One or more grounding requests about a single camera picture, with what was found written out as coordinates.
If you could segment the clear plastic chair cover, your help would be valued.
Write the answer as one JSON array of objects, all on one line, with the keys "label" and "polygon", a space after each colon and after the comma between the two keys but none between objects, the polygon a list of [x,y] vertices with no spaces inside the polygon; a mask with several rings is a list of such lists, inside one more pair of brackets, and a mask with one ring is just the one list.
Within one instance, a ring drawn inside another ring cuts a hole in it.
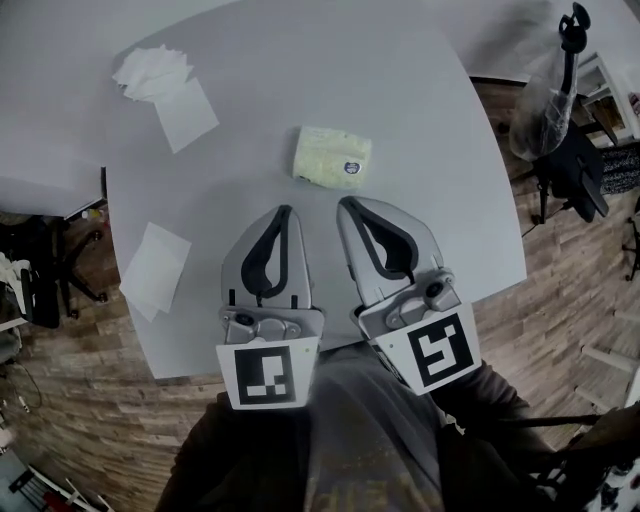
[{"label": "clear plastic chair cover", "polygon": [[577,57],[561,46],[549,51],[520,94],[509,125],[518,158],[534,162],[564,140],[577,95]]}]

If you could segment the black swivel chair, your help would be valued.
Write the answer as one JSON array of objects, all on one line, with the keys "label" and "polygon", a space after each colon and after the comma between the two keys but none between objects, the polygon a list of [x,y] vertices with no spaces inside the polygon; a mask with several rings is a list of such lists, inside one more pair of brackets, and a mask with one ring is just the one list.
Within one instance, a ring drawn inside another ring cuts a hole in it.
[{"label": "black swivel chair", "polygon": [[39,327],[59,327],[60,305],[67,317],[79,316],[71,308],[71,287],[95,303],[108,301],[107,294],[94,293],[74,272],[78,258],[90,244],[103,238],[103,232],[89,232],[69,250],[65,242],[68,228],[69,223],[63,219],[46,222],[42,216],[13,225],[0,223],[0,256],[12,265],[27,264],[17,270],[17,283],[5,283],[4,288],[15,297],[21,318]]}]

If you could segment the grey paper sheet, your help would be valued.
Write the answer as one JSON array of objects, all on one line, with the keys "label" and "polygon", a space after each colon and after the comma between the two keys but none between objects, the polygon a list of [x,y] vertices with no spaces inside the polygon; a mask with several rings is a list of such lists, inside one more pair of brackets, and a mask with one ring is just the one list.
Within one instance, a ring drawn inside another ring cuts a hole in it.
[{"label": "grey paper sheet", "polygon": [[180,90],[156,102],[155,109],[173,154],[219,125],[197,78],[192,78]]}]

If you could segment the person's right forearm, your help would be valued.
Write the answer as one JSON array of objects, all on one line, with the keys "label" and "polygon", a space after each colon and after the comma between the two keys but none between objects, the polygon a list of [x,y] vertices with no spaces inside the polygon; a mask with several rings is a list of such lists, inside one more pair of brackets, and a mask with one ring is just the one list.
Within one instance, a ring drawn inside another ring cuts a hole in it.
[{"label": "person's right forearm", "polygon": [[530,406],[485,362],[432,391],[431,397],[474,439],[487,442],[511,469],[534,473],[542,468],[546,457],[554,453],[532,429],[504,423],[527,419]]}]

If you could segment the speckled black white fabric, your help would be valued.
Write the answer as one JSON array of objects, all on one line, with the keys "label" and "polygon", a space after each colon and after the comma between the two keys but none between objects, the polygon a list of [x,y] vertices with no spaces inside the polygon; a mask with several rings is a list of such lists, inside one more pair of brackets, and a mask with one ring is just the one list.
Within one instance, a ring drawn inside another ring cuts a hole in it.
[{"label": "speckled black white fabric", "polygon": [[640,142],[600,150],[603,162],[601,192],[617,195],[640,187]]}]

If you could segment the person's torso in grey shirt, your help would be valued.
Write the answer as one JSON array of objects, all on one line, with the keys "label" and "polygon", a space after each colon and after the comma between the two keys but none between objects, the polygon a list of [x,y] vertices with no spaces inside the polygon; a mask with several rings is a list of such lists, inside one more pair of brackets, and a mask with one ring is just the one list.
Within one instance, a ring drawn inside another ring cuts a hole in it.
[{"label": "person's torso in grey shirt", "polygon": [[305,512],[444,512],[444,413],[402,385],[368,344],[322,353],[308,406]]}]

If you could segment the white table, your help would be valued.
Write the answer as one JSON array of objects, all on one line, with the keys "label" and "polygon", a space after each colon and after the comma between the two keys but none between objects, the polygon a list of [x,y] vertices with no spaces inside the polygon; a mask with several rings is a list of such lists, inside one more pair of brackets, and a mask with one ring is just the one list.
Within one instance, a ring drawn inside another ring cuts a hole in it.
[{"label": "white table", "polygon": [[243,231],[288,204],[303,230],[326,343],[357,337],[359,297],[336,226],[340,193],[291,177],[303,126],[371,140],[364,197],[433,232],[461,299],[523,281],[512,190],[485,110],[424,0],[241,0],[160,31],[184,51],[218,125],[173,152],[153,106],[106,92],[108,206],[120,269],[156,224],[190,251],[171,309],[132,319],[158,379],[214,374],[221,265]]}]

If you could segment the person's left forearm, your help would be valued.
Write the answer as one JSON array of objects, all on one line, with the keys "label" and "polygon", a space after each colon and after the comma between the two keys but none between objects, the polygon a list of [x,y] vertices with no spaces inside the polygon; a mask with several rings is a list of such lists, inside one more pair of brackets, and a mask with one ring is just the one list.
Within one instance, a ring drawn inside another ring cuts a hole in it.
[{"label": "person's left forearm", "polygon": [[235,411],[220,393],[175,456],[154,512],[302,512],[310,430],[305,408]]}]

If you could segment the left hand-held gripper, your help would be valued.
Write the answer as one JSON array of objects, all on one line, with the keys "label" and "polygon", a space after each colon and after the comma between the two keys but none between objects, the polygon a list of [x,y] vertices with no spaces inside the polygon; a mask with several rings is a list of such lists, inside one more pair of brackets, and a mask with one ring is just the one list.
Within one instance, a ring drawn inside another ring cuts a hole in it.
[{"label": "left hand-held gripper", "polygon": [[[313,308],[299,217],[289,205],[251,224],[223,261],[225,341],[216,347],[236,411],[306,405],[325,316]],[[232,306],[265,306],[232,307]]]}]

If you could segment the yellow tissue pack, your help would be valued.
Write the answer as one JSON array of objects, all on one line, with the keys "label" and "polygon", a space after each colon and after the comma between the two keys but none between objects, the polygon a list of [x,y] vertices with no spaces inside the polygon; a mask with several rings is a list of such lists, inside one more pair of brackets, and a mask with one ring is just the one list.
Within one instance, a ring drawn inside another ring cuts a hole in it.
[{"label": "yellow tissue pack", "polygon": [[342,130],[303,126],[292,177],[327,189],[356,190],[364,183],[372,141]]}]

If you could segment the black metal stand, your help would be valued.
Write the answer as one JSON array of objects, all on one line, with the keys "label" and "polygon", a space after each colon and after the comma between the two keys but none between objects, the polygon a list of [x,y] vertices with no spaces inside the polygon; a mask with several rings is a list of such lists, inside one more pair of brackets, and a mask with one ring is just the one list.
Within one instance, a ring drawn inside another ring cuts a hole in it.
[{"label": "black metal stand", "polygon": [[541,467],[558,469],[564,478],[555,504],[562,512],[582,512],[604,487],[613,469],[629,468],[640,459],[640,402],[603,415],[501,419],[499,431],[568,424],[587,426],[577,440],[553,454],[540,457]]}]

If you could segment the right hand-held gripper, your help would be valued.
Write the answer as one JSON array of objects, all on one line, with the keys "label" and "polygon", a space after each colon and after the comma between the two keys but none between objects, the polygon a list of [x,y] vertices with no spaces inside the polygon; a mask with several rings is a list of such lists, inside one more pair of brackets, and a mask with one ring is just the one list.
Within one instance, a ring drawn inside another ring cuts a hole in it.
[{"label": "right hand-held gripper", "polygon": [[[337,226],[367,307],[357,323],[392,375],[420,396],[478,369],[472,306],[458,297],[453,274],[441,269],[442,253],[426,224],[384,201],[346,196]],[[415,279],[384,299],[384,282]]]}]

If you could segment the black office chair with headrest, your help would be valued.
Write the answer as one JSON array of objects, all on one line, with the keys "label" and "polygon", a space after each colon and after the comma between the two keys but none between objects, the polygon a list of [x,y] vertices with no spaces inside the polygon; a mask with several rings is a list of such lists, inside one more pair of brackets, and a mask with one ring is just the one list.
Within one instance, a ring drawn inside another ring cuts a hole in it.
[{"label": "black office chair with headrest", "polygon": [[[586,49],[587,30],[591,19],[587,10],[579,3],[572,4],[572,13],[564,15],[558,25],[559,45],[577,57]],[[564,210],[573,209],[586,222],[594,220],[596,214],[605,217],[609,212],[602,193],[604,163],[599,150],[594,146],[589,133],[599,129],[596,121],[583,127],[572,120],[568,132],[552,153],[534,162],[529,172],[521,176],[523,180],[534,176],[540,198],[540,213],[532,217],[535,227],[546,223],[548,218],[548,197],[563,201]]]}]

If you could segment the white shelf unit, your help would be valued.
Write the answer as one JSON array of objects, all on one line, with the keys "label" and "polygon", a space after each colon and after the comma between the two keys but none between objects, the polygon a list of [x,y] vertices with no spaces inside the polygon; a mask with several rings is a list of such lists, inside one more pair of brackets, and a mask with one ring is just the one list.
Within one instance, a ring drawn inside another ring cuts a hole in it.
[{"label": "white shelf unit", "polygon": [[619,145],[640,142],[640,117],[629,101],[631,92],[598,53],[585,57],[578,65],[577,91],[588,117],[603,126],[588,135],[596,147],[612,147],[611,135]]}]

